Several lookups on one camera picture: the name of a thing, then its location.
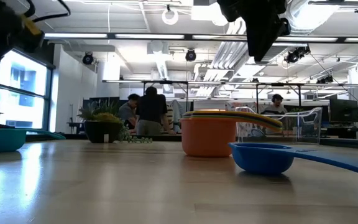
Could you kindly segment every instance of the orange bowl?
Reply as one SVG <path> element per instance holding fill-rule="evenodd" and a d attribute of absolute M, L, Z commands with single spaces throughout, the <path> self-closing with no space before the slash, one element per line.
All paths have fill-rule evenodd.
<path fill-rule="evenodd" d="M 236 121 L 230 118 L 185 118 L 181 120 L 181 145 L 189 156 L 227 157 L 236 141 Z"/>

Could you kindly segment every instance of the black pot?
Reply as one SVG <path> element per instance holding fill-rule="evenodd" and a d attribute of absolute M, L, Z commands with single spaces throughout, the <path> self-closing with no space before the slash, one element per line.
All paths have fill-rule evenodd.
<path fill-rule="evenodd" d="M 118 138 L 122 124 L 112 122 L 85 121 L 85 134 L 92 143 L 104 143 L 104 137 L 108 138 L 108 143 L 112 143 Z"/>

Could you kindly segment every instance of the wall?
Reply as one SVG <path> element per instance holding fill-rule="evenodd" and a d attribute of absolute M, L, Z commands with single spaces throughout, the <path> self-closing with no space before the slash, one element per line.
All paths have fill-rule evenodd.
<path fill-rule="evenodd" d="M 61 45 L 55 46 L 53 63 L 56 69 L 52 74 L 50 130 L 70 133 L 71 128 L 67 122 L 70 117 L 74 121 L 80 121 L 76 117 L 78 109 L 82 106 L 83 99 L 96 96 L 98 76 L 66 53 Z"/>
<path fill-rule="evenodd" d="M 103 83 L 102 80 L 117 80 L 112 78 L 112 74 L 117 73 L 117 67 L 114 67 L 107 62 L 100 62 L 97 67 L 98 70 L 98 87 L 96 89 L 97 97 L 116 97 L 119 96 L 119 84 L 118 83 Z"/>

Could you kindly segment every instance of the spotlight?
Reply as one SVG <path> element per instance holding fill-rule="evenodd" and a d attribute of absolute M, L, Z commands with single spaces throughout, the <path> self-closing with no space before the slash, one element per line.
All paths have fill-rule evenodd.
<path fill-rule="evenodd" d="M 92 56 L 92 52 L 86 52 L 85 53 L 85 56 L 82 58 L 82 62 L 85 64 L 85 65 L 91 65 L 92 62 L 93 62 L 93 56 Z"/>
<path fill-rule="evenodd" d="M 186 61 L 188 62 L 192 62 L 194 60 L 196 60 L 196 52 L 194 51 L 194 49 L 188 49 L 187 53 L 186 53 Z"/>
<path fill-rule="evenodd" d="M 287 63 L 295 63 L 309 53 L 310 53 L 309 45 L 307 47 L 297 47 L 294 51 L 289 52 L 284 60 Z"/>
<path fill-rule="evenodd" d="M 322 78 L 320 80 L 317 80 L 317 84 L 325 84 L 325 83 L 332 83 L 334 82 L 334 78 L 332 75 L 328 75 L 327 77 L 325 78 Z"/>

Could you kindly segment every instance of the man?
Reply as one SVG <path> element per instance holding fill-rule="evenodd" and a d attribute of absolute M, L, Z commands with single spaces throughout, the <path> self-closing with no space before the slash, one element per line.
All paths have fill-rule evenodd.
<path fill-rule="evenodd" d="M 285 114 L 288 111 L 281 104 L 283 101 L 283 97 L 280 94 L 274 94 L 272 98 L 272 105 L 269 105 L 264 109 L 262 114 Z"/>
<path fill-rule="evenodd" d="M 159 135 L 161 134 L 161 121 L 168 134 L 175 133 L 170 129 L 167 118 L 167 102 L 164 95 L 158 95 L 157 89 L 150 86 L 145 95 L 139 99 L 136 108 L 136 134 Z"/>
<path fill-rule="evenodd" d="M 138 94 L 131 94 L 128 96 L 128 102 L 124 103 L 118 109 L 118 117 L 124 121 L 125 125 L 129 129 L 135 129 L 136 127 L 136 115 L 135 109 L 137 100 L 140 98 Z"/>

